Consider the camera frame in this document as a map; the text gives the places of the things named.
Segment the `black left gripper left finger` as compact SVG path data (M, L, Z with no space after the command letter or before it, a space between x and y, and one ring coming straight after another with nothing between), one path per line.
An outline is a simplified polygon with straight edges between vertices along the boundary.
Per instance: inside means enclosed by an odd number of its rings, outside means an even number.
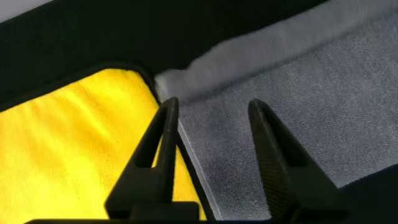
M105 209L110 218L128 218L133 206L172 201L177 147L178 99L164 101L121 176Z

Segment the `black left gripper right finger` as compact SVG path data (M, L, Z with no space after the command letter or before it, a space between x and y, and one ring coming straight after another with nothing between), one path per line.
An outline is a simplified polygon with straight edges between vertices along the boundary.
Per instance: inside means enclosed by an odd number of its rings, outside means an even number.
M340 191L269 105L253 99L248 114L271 218L281 222L344 219L348 208Z

